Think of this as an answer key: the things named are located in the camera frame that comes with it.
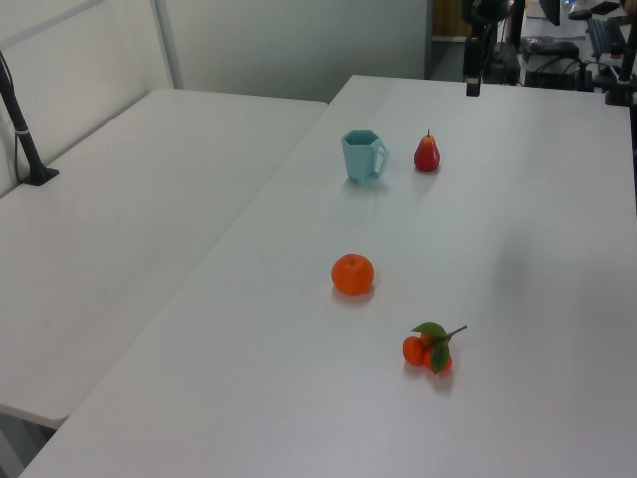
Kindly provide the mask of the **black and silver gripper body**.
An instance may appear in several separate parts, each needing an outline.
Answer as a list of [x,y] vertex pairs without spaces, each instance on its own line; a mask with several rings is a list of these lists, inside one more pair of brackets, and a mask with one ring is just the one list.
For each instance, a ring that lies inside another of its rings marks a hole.
[[471,36],[482,38],[488,26],[497,25],[508,16],[509,2],[505,0],[469,0],[466,2],[466,22]]

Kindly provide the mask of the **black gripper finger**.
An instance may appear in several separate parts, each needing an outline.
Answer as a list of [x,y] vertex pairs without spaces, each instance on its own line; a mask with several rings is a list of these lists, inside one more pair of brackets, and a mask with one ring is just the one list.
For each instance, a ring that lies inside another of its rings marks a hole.
[[483,75],[489,75],[494,61],[494,48],[497,43],[497,34],[489,33],[484,36],[482,50],[482,70]]
[[476,37],[467,37],[464,42],[464,81],[468,97],[480,94],[481,70],[482,42]]

